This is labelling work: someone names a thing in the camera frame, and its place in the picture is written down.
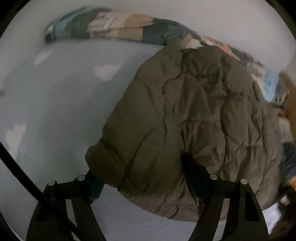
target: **patterned blanket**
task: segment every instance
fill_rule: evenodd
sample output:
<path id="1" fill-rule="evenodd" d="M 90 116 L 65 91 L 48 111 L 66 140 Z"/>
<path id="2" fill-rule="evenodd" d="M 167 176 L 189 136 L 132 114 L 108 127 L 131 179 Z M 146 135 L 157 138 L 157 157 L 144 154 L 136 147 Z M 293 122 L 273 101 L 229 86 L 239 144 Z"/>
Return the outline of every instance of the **patterned blanket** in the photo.
<path id="1" fill-rule="evenodd" d="M 218 46 L 250 71 L 267 102 L 281 106 L 289 92 L 284 83 L 279 81 L 278 73 L 255 61 L 250 54 L 199 35 L 188 27 L 167 19 L 104 7 L 83 7 L 51 22 L 47 27 L 47 42 L 71 38 L 114 38 L 158 45 L 174 43 L 182 48 Z"/>

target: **bedding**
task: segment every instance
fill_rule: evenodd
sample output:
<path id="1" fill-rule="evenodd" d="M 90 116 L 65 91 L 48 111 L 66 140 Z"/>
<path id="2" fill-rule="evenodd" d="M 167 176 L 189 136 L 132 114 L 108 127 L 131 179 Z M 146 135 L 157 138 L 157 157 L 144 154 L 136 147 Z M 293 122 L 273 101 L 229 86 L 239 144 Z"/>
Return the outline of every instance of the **bedding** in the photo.
<path id="1" fill-rule="evenodd" d="M 247 179 L 266 209 L 281 182 L 278 137 L 274 108 L 237 59 L 217 46 L 172 45 L 140 66 L 85 159 L 137 206 L 197 222 L 203 202 L 186 185 L 181 154 L 224 180 Z"/>
<path id="2" fill-rule="evenodd" d="M 113 38 L 158 45 L 178 44 L 181 48 L 218 46 L 247 68 L 267 102 L 282 106 L 289 93 L 279 74 L 254 60 L 250 54 L 200 35 L 175 21 L 88 6 L 51 22 L 46 30 L 47 42 L 71 38 Z"/>

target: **blue fabric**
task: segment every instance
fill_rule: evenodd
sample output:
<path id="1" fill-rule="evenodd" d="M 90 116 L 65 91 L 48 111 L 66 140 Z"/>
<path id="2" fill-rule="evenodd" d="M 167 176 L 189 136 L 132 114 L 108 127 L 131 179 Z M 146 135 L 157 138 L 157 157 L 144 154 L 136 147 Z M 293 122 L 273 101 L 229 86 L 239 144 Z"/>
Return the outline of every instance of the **blue fabric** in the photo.
<path id="1" fill-rule="evenodd" d="M 293 143 L 284 144 L 284 170 L 286 181 L 290 182 L 296 176 L 296 149 Z"/>
<path id="2" fill-rule="evenodd" d="M 75 12 L 67 14 L 59 21 L 56 21 L 54 24 L 54 34 L 55 34 L 56 39 L 71 38 L 71 31 L 66 30 L 67 24 L 70 23 L 76 16 L 78 16 L 82 13 L 88 13 L 93 9 L 96 9 L 96 8 L 91 7 L 91 6 L 83 7 Z"/>
<path id="3" fill-rule="evenodd" d="M 276 86 L 279 82 L 279 74 L 271 69 L 266 69 L 266 73 L 264 75 L 264 99 L 267 102 L 271 102 L 276 93 Z"/>
<path id="4" fill-rule="evenodd" d="M 85 196 L 90 203 L 93 203 L 100 197 L 105 184 L 99 179 L 96 179 L 89 171 L 85 175 L 84 183 Z"/>

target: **quilted fabric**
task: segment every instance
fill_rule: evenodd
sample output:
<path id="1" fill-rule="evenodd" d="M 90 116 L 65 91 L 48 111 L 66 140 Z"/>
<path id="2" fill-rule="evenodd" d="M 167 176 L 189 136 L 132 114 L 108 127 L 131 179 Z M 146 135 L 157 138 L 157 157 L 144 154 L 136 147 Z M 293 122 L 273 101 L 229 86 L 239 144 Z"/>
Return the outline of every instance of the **quilted fabric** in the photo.
<path id="1" fill-rule="evenodd" d="M 187 188 L 181 153 L 224 180 L 247 179 L 266 209 L 280 183 L 277 136 L 275 112 L 239 61 L 216 46 L 169 46 L 140 66 L 86 161 L 139 207 L 196 222 L 203 203 Z"/>

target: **black cable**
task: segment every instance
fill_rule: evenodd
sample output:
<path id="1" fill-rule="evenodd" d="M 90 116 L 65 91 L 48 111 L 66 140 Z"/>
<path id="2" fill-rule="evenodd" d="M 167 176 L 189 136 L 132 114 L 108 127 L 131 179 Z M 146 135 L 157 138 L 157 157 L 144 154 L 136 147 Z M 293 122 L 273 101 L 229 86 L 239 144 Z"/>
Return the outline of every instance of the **black cable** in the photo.
<path id="1" fill-rule="evenodd" d="M 80 240 L 81 238 L 79 229 L 72 223 L 68 217 L 62 216 L 61 212 L 55 204 L 53 204 L 48 198 L 46 198 L 43 193 L 36 187 L 36 185 L 31 181 L 31 179 L 24 173 L 24 171 L 19 167 L 16 161 L 12 158 L 3 144 L 0 142 L 0 159 L 4 162 L 11 173 L 16 177 L 16 179 L 27 189 L 27 191 L 42 204 L 42 207 L 46 211 L 55 215 L 64 225 L 71 230 Z"/>

